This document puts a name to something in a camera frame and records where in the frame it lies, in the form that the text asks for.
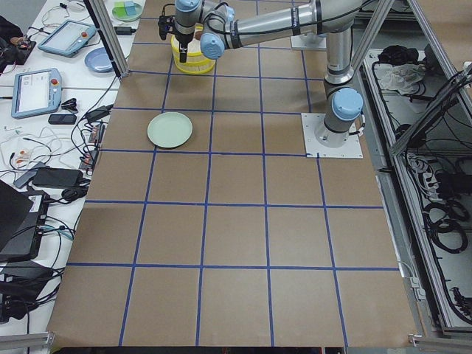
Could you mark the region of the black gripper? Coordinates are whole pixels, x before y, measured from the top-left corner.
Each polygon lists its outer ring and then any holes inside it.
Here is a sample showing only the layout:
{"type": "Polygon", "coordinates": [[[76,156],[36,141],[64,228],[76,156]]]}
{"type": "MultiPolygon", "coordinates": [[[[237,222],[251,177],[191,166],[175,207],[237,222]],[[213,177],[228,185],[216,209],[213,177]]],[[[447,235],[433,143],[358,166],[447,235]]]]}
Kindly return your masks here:
{"type": "Polygon", "coordinates": [[[158,20],[159,37],[164,41],[168,34],[172,34],[179,42],[179,61],[187,61],[189,43],[194,38],[195,26],[180,25],[174,15],[160,15],[158,20]]]}

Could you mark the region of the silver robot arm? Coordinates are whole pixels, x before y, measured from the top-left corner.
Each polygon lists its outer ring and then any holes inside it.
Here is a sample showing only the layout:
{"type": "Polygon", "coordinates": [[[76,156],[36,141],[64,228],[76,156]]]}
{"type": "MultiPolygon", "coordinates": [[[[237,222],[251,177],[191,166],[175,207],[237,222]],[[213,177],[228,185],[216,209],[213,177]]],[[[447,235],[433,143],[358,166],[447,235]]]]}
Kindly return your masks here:
{"type": "Polygon", "coordinates": [[[201,53],[211,60],[228,49],[290,38],[295,50],[324,51],[327,56],[324,87],[327,112],[314,129],[316,140],[329,148],[346,143],[354,121],[360,117],[363,100],[349,83],[352,63],[352,25],[361,1],[309,1],[252,18],[237,19],[227,3],[175,1],[172,15],[159,16],[159,35],[172,34],[178,41],[179,61],[187,60],[187,49],[201,26],[201,53]]]}

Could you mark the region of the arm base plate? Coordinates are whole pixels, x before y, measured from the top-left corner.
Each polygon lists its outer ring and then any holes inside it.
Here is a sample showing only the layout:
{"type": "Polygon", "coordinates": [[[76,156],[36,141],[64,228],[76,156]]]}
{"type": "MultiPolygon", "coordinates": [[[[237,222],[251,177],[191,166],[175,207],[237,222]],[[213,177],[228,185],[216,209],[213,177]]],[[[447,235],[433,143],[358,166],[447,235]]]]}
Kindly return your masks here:
{"type": "Polygon", "coordinates": [[[311,50],[324,52],[327,48],[326,35],[317,35],[312,32],[291,37],[293,50],[311,50]]]}
{"type": "Polygon", "coordinates": [[[305,155],[308,158],[363,158],[354,123],[348,132],[334,133],[325,127],[325,114],[303,113],[301,118],[305,155]]]}

